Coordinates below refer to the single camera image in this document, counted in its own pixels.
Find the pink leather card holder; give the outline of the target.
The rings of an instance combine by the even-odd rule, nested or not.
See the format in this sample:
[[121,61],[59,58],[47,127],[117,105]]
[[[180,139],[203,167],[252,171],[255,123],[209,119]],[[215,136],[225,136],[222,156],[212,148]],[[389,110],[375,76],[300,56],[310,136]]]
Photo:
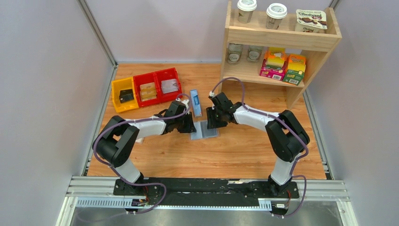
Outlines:
[[190,134],[191,140],[199,140],[199,139],[207,139],[214,138],[219,136],[219,132],[217,129],[208,129],[207,121],[197,121],[194,123],[194,127],[196,132]]

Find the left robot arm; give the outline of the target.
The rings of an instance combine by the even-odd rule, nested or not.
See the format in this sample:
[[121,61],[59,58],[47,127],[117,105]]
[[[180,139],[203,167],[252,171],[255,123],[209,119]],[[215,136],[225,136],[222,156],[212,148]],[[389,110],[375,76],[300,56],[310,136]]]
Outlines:
[[142,177],[130,159],[136,140],[174,130],[187,134],[195,132],[190,108],[190,100],[176,99],[169,108],[149,118],[127,120],[113,116],[92,144],[94,157],[125,182],[135,184]]

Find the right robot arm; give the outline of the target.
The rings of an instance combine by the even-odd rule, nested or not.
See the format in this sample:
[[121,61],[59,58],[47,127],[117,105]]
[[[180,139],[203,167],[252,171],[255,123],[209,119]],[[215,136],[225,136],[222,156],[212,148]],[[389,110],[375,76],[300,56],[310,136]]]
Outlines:
[[293,167],[307,149],[310,138],[290,110],[272,113],[251,108],[241,102],[233,103],[222,92],[209,93],[212,107],[207,111],[208,129],[226,127],[229,123],[247,125],[266,132],[277,160],[269,179],[284,186],[292,178]]

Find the dark grey credit card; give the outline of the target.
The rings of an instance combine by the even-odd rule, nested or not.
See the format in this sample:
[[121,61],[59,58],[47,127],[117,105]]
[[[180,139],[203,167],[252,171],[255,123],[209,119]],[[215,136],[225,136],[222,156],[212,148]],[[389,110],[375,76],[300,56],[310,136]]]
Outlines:
[[119,99],[121,97],[133,97],[134,98],[134,93],[132,89],[124,89],[120,91]]

